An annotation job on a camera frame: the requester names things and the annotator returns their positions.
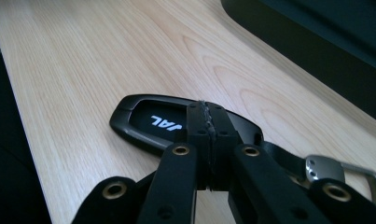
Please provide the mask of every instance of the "jal logo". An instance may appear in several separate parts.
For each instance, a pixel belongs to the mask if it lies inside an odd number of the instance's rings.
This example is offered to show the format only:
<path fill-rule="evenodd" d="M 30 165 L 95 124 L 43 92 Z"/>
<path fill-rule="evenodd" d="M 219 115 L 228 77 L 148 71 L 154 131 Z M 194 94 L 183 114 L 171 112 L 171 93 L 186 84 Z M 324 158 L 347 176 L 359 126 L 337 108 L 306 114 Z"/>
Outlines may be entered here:
<path fill-rule="evenodd" d="M 152 119 L 155 121 L 152 123 L 152 125 L 157 126 L 162 129 L 166 129 L 167 131 L 173 131 L 177 129 L 182 129 L 182 125 L 180 124 L 175 124 L 174 122 L 170 122 L 167 119 L 162 119 L 157 116 L 152 116 Z"/>

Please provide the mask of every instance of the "metal clip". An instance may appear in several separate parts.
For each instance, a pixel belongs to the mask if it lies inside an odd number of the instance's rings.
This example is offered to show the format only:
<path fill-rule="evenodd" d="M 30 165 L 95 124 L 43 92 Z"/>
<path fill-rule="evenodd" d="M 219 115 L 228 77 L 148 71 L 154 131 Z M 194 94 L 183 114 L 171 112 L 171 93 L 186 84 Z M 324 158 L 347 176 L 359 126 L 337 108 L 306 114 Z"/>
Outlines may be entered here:
<path fill-rule="evenodd" d="M 363 175 L 369 183 L 371 200 L 376 204 L 376 172 L 324 156 L 308 156 L 305 163 L 309 183 L 323 178 L 332 178 L 345 183 L 345 170 Z"/>

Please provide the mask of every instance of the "wood grain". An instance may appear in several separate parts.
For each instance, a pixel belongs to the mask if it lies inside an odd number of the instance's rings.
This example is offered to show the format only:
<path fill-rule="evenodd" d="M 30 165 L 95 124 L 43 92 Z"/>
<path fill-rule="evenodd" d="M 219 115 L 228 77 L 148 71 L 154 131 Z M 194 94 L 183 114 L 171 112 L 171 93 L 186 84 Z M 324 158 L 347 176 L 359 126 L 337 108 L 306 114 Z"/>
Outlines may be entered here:
<path fill-rule="evenodd" d="M 218 0 L 0 0 L 0 46 L 54 223 L 101 180 L 139 180 L 159 159 L 108 125 L 128 94 L 204 99 L 265 139 L 376 170 L 376 120 L 234 22 Z M 349 183 L 368 195 L 357 177 Z M 196 223 L 233 223 L 200 192 Z"/>

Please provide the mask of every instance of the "screw hole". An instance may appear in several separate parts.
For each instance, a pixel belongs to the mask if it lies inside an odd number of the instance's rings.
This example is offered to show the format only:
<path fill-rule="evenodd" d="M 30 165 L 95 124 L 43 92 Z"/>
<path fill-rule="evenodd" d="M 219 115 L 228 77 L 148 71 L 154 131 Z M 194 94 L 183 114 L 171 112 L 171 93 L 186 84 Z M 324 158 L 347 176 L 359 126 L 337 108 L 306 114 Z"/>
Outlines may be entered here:
<path fill-rule="evenodd" d="M 112 182 L 103 189 L 103 197 L 108 200 L 117 199 L 126 193 L 127 186 L 121 182 Z"/>
<path fill-rule="evenodd" d="M 158 210 L 158 216 L 163 219 L 167 220 L 170 219 L 174 214 L 174 209 L 170 205 L 164 205 Z"/>
<path fill-rule="evenodd" d="M 260 154 L 260 152 L 252 147 L 245 147 L 243 148 L 243 153 L 247 156 L 256 157 Z"/>
<path fill-rule="evenodd" d="M 327 196 L 339 202 L 347 203 L 351 200 L 351 194 L 340 186 L 325 184 L 322 190 Z"/>
<path fill-rule="evenodd" d="M 300 219 L 300 220 L 305 220 L 309 217 L 307 212 L 304 209 L 299 208 L 299 207 L 293 207 L 292 209 L 290 209 L 290 212 L 293 214 L 295 218 Z"/>
<path fill-rule="evenodd" d="M 173 149 L 173 153 L 178 156 L 187 155 L 189 152 L 187 147 L 176 147 Z"/>

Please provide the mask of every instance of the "metal rivet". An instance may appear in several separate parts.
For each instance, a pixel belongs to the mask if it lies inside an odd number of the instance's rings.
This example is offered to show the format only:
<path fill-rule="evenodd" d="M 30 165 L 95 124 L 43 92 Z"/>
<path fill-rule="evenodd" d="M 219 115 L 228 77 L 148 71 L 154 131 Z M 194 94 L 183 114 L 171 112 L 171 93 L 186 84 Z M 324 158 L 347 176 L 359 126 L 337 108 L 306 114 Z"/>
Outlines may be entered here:
<path fill-rule="evenodd" d="M 243 153 L 247 156 L 251 156 L 251 157 L 256 157 L 260 154 L 260 152 L 255 149 L 255 148 L 252 148 L 252 147 L 244 147 L 243 148 Z"/>
<path fill-rule="evenodd" d="M 103 189 L 103 196 L 108 200 L 113 200 L 123 196 L 126 191 L 127 186 L 121 181 L 116 181 L 106 185 Z"/>
<path fill-rule="evenodd" d="M 347 203 L 351 200 L 351 194 L 340 186 L 325 184 L 322 190 L 327 196 L 339 202 Z"/>
<path fill-rule="evenodd" d="M 185 156 L 189 152 L 187 147 L 175 147 L 173 153 L 177 156 Z"/>

